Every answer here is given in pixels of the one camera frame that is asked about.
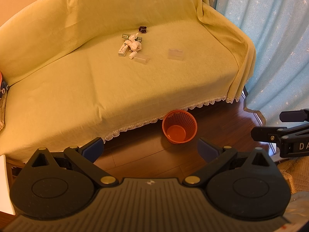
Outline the orange mesh waste basket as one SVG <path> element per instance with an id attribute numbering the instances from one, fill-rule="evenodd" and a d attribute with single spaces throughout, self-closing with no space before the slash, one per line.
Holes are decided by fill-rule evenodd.
<path id="1" fill-rule="evenodd" d="M 183 110 L 173 110 L 164 116 L 162 131 L 172 144 L 191 141 L 197 133 L 197 122 L 192 114 Z"/>

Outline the clear plastic cup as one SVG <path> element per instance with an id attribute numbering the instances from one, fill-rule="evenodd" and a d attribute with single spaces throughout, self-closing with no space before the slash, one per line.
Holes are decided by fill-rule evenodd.
<path id="1" fill-rule="evenodd" d="M 139 62 L 139 63 L 143 63 L 146 64 L 149 61 L 149 57 L 147 55 L 143 55 L 143 54 L 136 54 L 134 56 L 134 61 Z"/>

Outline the small white medicine bottle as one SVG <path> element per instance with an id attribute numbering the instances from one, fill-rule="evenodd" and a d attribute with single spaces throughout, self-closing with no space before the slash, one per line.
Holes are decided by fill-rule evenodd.
<path id="1" fill-rule="evenodd" d="M 137 51 L 132 51 L 131 54 L 129 55 L 129 58 L 134 59 L 137 53 L 138 53 Z"/>

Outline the white mesh sock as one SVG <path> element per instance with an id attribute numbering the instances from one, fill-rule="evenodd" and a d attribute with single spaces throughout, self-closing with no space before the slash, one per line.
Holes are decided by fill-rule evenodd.
<path id="1" fill-rule="evenodd" d="M 129 45 L 131 51 L 138 52 L 139 50 L 141 50 L 141 43 L 139 41 L 129 41 L 128 45 Z"/>

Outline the green white medicine box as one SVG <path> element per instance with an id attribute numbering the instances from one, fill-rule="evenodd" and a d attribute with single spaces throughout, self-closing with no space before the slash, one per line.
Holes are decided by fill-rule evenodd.
<path id="1" fill-rule="evenodd" d="M 142 42 L 143 38 L 139 36 L 139 33 L 136 34 L 122 34 L 121 36 L 123 39 L 130 40 L 130 41 L 137 41 Z"/>

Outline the white bird ointment box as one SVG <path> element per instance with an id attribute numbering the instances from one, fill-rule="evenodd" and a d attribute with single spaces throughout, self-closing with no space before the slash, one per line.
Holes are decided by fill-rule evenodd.
<path id="1" fill-rule="evenodd" d="M 118 51 L 118 55 L 120 57 L 125 57 L 127 55 L 128 50 L 130 49 L 130 40 L 125 40 L 122 46 Z"/>

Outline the white tissue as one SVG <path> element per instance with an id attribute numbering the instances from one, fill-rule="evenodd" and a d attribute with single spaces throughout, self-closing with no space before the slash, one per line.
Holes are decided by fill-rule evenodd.
<path id="1" fill-rule="evenodd" d="M 128 37 L 128 40 L 130 40 L 130 41 L 132 41 L 132 42 L 137 41 L 138 35 L 139 35 L 139 33 L 131 34 L 131 35 Z"/>

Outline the white furniture panel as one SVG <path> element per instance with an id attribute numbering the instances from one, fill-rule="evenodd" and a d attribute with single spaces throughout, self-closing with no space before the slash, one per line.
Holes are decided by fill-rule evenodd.
<path id="1" fill-rule="evenodd" d="M 0 210 L 3 213 L 16 215 L 9 197 L 9 182 L 4 154 L 0 156 Z"/>

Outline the light blue star curtain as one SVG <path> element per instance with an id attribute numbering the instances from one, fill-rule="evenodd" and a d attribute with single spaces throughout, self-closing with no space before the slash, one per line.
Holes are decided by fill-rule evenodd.
<path id="1" fill-rule="evenodd" d="M 255 45 L 245 110 L 266 126 L 280 126 L 281 112 L 308 108 L 308 0 L 210 0 L 210 5 Z"/>

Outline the yellow sofa cover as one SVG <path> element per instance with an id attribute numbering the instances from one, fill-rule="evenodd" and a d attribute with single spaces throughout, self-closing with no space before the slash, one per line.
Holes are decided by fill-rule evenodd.
<path id="1" fill-rule="evenodd" d="M 118 55 L 122 34 L 136 33 L 146 64 L 131 49 Z M 40 147 L 107 141 L 174 109 L 238 100 L 255 59 L 251 39 L 208 0 L 37 0 L 1 26 L 1 154 L 26 162 Z"/>

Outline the dark brown hair scrunchie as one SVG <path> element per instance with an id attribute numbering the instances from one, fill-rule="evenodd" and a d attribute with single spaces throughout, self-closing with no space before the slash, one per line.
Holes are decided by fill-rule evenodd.
<path id="1" fill-rule="evenodd" d="M 147 32 L 147 27 L 146 26 L 140 26 L 138 28 L 139 32 L 142 34 L 145 34 Z"/>

